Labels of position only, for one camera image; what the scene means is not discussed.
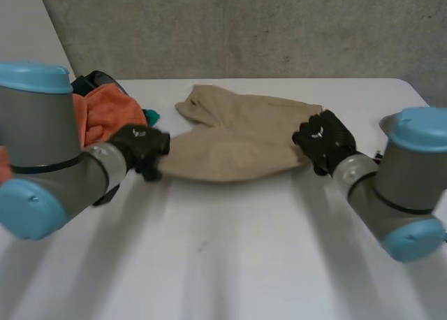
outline white table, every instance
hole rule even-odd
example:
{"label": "white table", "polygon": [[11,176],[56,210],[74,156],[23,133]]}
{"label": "white table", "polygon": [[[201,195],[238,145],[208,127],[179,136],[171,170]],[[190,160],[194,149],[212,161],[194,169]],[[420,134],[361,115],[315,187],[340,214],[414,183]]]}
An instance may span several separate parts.
{"label": "white table", "polygon": [[[424,101],[401,80],[127,80],[188,131],[174,109],[193,83],[333,110],[373,155],[378,121]],[[438,216],[447,221],[447,205]],[[0,231],[1,320],[437,320],[447,317],[447,245],[410,265],[380,248],[330,179],[301,168],[244,184],[130,174],[114,201],[42,242]]]}
{"label": "white table", "polygon": [[0,61],[29,60],[73,69],[42,0],[0,0]]}

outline beige pants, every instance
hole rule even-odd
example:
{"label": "beige pants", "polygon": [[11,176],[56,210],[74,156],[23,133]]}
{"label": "beige pants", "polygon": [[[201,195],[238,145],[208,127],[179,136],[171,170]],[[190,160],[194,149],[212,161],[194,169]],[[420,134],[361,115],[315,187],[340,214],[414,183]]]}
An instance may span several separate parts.
{"label": "beige pants", "polygon": [[263,177],[307,163],[292,142],[302,122],[322,107],[271,96],[195,86],[175,105],[195,128],[172,139],[163,174],[208,182]]}

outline gray concrete wall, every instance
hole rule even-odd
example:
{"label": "gray concrete wall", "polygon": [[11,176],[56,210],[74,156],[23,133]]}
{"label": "gray concrete wall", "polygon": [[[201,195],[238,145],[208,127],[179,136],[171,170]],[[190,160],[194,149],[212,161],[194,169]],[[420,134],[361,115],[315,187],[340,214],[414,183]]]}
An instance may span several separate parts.
{"label": "gray concrete wall", "polygon": [[447,0],[43,0],[76,73],[401,78],[447,106]]}

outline gray band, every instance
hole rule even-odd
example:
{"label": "gray band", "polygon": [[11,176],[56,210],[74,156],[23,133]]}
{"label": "gray band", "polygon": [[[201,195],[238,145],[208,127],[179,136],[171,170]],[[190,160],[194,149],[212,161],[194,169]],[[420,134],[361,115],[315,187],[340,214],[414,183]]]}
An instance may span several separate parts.
{"label": "gray band", "polygon": [[85,149],[88,153],[99,160],[109,177],[109,186],[107,192],[119,185],[126,177],[127,167],[126,159],[121,152],[109,143],[96,143]]}
{"label": "gray band", "polygon": [[332,178],[342,195],[347,198],[351,187],[365,175],[375,173],[379,166],[364,154],[354,154],[343,160],[335,169]]}

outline fabric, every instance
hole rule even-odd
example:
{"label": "fabric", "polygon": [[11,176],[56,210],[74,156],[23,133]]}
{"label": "fabric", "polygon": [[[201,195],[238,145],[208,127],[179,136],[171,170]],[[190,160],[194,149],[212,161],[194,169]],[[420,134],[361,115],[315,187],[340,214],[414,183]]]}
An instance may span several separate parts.
{"label": "fabric", "polygon": [[292,135],[322,107],[195,86],[176,109],[195,128],[171,140],[159,170],[208,182],[251,180],[309,163]]}
{"label": "fabric", "polygon": [[145,114],[135,99],[117,85],[101,85],[86,95],[87,130],[84,145],[105,141],[125,124],[147,125]]}
{"label": "fabric", "polygon": [[[73,95],[80,146],[105,141],[125,124],[147,125],[141,107],[116,84],[101,85],[86,97]],[[4,147],[0,147],[0,185],[12,178],[9,158]]]}
{"label": "fabric", "polygon": [[149,126],[154,126],[160,119],[160,114],[152,109],[143,109],[142,112],[145,114],[146,122]]}

